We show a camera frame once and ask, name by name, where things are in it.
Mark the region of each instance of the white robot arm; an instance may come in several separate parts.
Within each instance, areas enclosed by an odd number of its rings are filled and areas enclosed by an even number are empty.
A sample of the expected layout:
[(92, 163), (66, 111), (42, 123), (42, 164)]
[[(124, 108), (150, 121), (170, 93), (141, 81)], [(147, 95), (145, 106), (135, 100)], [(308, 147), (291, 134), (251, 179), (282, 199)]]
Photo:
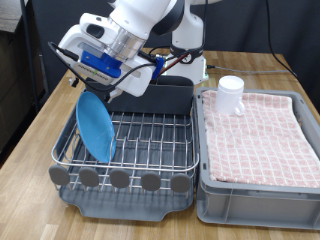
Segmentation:
[[(221, 0), (208, 0), (216, 3)], [(192, 49), (200, 49), (189, 54), (181, 63), (169, 69), (165, 74), (170, 76), (183, 76), (191, 79), (196, 85), (209, 79), (206, 73), (206, 59), (202, 56), (204, 23), (201, 18), (190, 12), (191, 5), (205, 4), (206, 0), (185, 0), (184, 16), (180, 26), (172, 34), (171, 54), (177, 55)]]
[[(164, 62), (158, 58), (158, 65), (155, 66), (150, 64), (150, 59), (138, 55), (150, 32), (161, 35), (175, 30), (170, 57), (179, 52), (201, 48), (204, 24), (199, 17), (191, 14), (190, 5), (206, 2), (117, 0), (111, 4), (114, 11), (108, 18), (83, 14), (80, 23), (70, 28), (55, 49), (64, 63), (77, 74), (84, 74), (94, 81), (111, 86), (108, 88), (111, 99), (119, 96), (122, 91), (139, 97), (144, 94), (152, 77), (158, 76)], [(195, 84), (206, 80), (203, 76), (205, 62), (202, 49), (195, 52), (188, 56), (190, 61), (187, 57), (184, 63), (178, 63), (167, 74), (185, 76)]]
[(57, 53), (71, 68), (103, 84), (117, 87), (111, 98), (126, 91), (143, 95), (155, 66), (137, 69), (119, 83), (130, 70), (150, 63), (137, 54), (152, 28), (177, 4), (177, 0), (117, 0), (109, 18), (85, 13), (59, 44), (77, 57)]

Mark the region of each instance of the gray round peg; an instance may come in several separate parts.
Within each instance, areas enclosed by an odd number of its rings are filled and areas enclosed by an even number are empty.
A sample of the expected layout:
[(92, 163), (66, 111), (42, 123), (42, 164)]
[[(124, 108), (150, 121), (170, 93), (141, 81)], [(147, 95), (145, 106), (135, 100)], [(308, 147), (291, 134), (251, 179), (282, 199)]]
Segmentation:
[(144, 173), (141, 177), (142, 189), (147, 191), (157, 191), (160, 189), (161, 179), (155, 172)]
[(124, 169), (114, 169), (110, 172), (110, 182), (113, 187), (126, 188), (129, 186), (129, 175)]
[(190, 177), (186, 174), (176, 174), (171, 178), (171, 190), (178, 193), (188, 192), (190, 189)]
[(98, 172), (89, 167), (81, 168), (79, 171), (79, 177), (84, 189), (86, 191), (86, 187), (96, 187), (99, 186), (99, 174)]
[(70, 187), (70, 175), (66, 168), (59, 165), (53, 165), (49, 168), (49, 175), (50, 175), (51, 181), (55, 185), (64, 186), (69, 184), (69, 187)]

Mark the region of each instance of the wooden table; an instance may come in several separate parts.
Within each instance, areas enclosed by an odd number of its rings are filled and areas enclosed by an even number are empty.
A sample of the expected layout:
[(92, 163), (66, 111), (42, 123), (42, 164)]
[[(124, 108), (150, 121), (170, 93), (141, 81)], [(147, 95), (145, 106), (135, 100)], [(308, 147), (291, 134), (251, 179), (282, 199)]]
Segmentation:
[[(221, 67), (281, 69), (269, 54), (206, 52), (205, 56), (208, 64)], [(222, 76), (230, 74), (218, 69), (209, 73), (210, 80), (202, 86), (216, 87)], [(289, 73), (236, 75), (246, 88), (299, 92), (320, 123), (310, 99)], [(48, 174), (51, 149), (83, 88), (68, 86), (68, 76), (69, 72), (0, 170), (0, 239), (320, 239), (319, 231), (206, 224), (197, 218), (195, 203), (159, 223), (82, 217), (77, 207), (60, 200)]]

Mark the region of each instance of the gray wall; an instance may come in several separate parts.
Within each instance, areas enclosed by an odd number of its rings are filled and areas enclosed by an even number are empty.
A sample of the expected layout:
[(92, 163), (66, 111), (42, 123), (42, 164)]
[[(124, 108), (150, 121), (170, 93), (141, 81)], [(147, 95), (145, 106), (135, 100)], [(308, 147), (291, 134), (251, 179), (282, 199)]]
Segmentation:
[[(272, 43), (284, 54), (318, 111), (320, 110), (320, 1), (269, 0)], [(53, 91), (66, 69), (50, 52), (83, 12), (108, 16), (106, 0), (33, 0), (46, 73)], [(192, 11), (203, 15), (203, 6)], [(206, 50), (269, 52), (265, 0), (224, 0), (209, 6)], [(168, 45), (171, 36), (152, 35), (146, 46)]]

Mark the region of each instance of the blue gripper part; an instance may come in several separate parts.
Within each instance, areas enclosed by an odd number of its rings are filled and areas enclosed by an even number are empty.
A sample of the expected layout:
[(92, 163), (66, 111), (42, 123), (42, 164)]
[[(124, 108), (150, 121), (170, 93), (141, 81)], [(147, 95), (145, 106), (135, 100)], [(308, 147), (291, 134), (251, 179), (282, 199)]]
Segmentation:
[(88, 65), (112, 78), (119, 78), (121, 76), (120, 66), (122, 62), (110, 57), (106, 53), (103, 53), (102, 57), (98, 58), (87, 51), (83, 51), (81, 63)]
[(159, 76), (159, 74), (161, 72), (161, 69), (162, 69), (162, 67), (164, 65), (164, 59), (161, 58), (161, 57), (157, 57), (156, 58), (156, 63), (157, 63), (156, 70), (154, 70), (153, 75), (152, 75), (152, 79), (153, 80), (157, 79), (157, 77)]

